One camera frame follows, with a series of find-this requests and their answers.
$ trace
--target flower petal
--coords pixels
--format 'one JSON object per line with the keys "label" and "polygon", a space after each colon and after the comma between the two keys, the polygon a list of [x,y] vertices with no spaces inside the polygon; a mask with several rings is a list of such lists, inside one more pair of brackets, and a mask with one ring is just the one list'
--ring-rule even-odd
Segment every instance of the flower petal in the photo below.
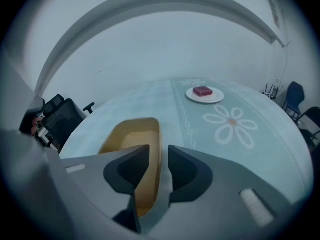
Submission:
{"label": "flower petal", "polygon": [[238,120],[238,124],[242,128],[247,129],[247,130],[252,130],[252,131],[258,130],[258,125],[254,121],[251,121],[251,120],[240,119],[240,120]]}
{"label": "flower petal", "polygon": [[214,110],[217,111],[221,116],[223,116],[225,118],[230,118],[230,114],[229,114],[228,110],[226,110],[226,108],[224,106],[215,105],[214,106]]}
{"label": "flower petal", "polygon": [[[240,126],[236,126],[234,128],[235,134],[238,136],[239,141],[249,150],[252,150],[255,146],[254,140],[252,139],[252,137],[250,136],[250,134],[242,129]],[[242,134],[244,134],[247,138],[247,140],[245,141],[244,138],[242,138]]]}
{"label": "flower petal", "polygon": [[[229,135],[226,137],[226,139],[221,139],[220,138],[221,132],[225,129],[229,130]],[[214,135],[215,140],[222,145],[228,144],[232,140],[233,136],[234,136],[234,129],[231,127],[230,124],[222,125],[218,130],[216,130]]]}
{"label": "flower petal", "polygon": [[[212,119],[209,119],[209,117],[218,118],[220,120],[212,120]],[[225,124],[227,122],[227,119],[217,114],[204,114],[202,118],[204,121],[214,125]]]}
{"label": "flower petal", "polygon": [[244,116],[244,112],[242,111],[242,109],[238,108],[238,107],[234,107],[231,110],[231,117],[233,119],[240,119]]}

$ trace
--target round plate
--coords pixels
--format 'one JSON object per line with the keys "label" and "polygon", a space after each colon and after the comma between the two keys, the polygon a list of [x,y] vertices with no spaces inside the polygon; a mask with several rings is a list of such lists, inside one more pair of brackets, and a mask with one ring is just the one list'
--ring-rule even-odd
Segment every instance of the round plate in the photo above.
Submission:
{"label": "round plate", "polygon": [[186,91],[186,96],[195,101],[195,102],[200,102],[200,103],[217,103],[222,101],[225,98],[225,95],[222,91],[207,86],[209,89],[213,91],[213,94],[204,96],[204,97],[199,97],[194,93],[194,88],[190,88],[189,90]]}

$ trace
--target white flower print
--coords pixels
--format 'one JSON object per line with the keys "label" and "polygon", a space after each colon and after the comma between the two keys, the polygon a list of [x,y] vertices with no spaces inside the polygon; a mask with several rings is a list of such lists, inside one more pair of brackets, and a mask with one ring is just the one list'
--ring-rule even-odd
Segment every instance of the white flower print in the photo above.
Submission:
{"label": "white flower print", "polygon": [[[228,144],[235,133],[239,141],[247,149],[251,150],[254,148],[255,142],[246,130],[256,131],[258,129],[258,125],[254,121],[241,119],[244,116],[242,109],[234,107],[231,110],[231,113],[229,113],[224,106],[215,105],[214,110],[218,114],[204,114],[202,118],[210,124],[222,125],[214,134],[215,140],[218,143],[222,145]],[[228,135],[226,138],[221,139],[220,135],[223,131],[228,131]]]}
{"label": "white flower print", "polygon": [[187,79],[185,81],[180,82],[183,86],[195,86],[199,87],[202,84],[205,84],[206,82],[202,81],[201,79]]}

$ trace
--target red cake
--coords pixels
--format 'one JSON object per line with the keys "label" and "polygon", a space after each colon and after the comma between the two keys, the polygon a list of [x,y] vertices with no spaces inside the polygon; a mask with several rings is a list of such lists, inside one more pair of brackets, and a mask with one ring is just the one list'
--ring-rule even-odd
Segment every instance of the red cake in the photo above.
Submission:
{"label": "red cake", "polygon": [[193,92],[199,97],[209,96],[213,93],[213,91],[206,86],[195,87],[193,88]]}

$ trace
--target chair backrest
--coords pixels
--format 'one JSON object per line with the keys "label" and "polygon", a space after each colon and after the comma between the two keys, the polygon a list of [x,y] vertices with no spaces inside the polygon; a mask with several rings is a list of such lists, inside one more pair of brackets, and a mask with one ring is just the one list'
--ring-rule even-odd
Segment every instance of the chair backrest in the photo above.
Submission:
{"label": "chair backrest", "polygon": [[309,108],[304,116],[308,117],[311,121],[313,121],[318,127],[320,127],[320,107],[313,106]]}
{"label": "chair backrest", "polygon": [[44,111],[43,115],[45,117],[49,117],[51,114],[53,114],[56,110],[59,109],[59,107],[62,106],[65,99],[60,94],[56,95],[53,99],[51,99],[49,102],[47,102],[44,105]]}
{"label": "chair backrest", "polygon": [[297,82],[292,82],[286,93],[286,102],[291,106],[299,106],[305,100],[304,88]]}
{"label": "chair backrest", "polygon": [[82,121],[83,119],[78,114],[74,102],[68,98],[62,104],[59,104],[58,109],[42,120],[42,125],[60,143],[62,148]]}

